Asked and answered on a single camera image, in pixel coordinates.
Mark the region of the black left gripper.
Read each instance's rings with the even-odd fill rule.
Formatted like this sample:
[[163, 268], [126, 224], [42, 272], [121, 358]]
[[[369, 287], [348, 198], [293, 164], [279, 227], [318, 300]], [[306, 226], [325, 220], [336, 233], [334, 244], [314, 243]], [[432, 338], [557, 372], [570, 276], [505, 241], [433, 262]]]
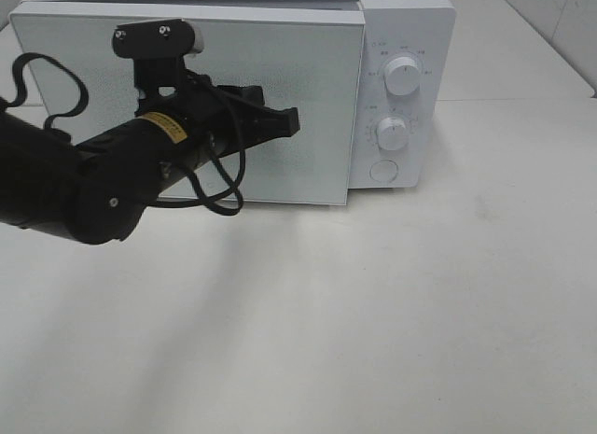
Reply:
[[299, 131], [299, 110], [266, 107], [259, 86], [217, 86], [194, 72], [136, 72], [134, 85], [134, 164], [146, 173], [195, 170]]

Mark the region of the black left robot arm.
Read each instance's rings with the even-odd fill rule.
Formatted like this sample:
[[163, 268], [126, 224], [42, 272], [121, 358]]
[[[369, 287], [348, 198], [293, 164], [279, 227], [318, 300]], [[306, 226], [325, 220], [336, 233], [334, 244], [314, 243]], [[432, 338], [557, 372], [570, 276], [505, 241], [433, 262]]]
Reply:
[[243, 207], [241, 175], [223, 166], [250, 147], [299, 131], [299, 112], [266, 106], [260, 87], [216, 86], [186, 72], [184, 88], [142, 100], [134, 117], [81, 143], [1, 104], [1, 220], [87, 245], [128, 238], [149, 208]]

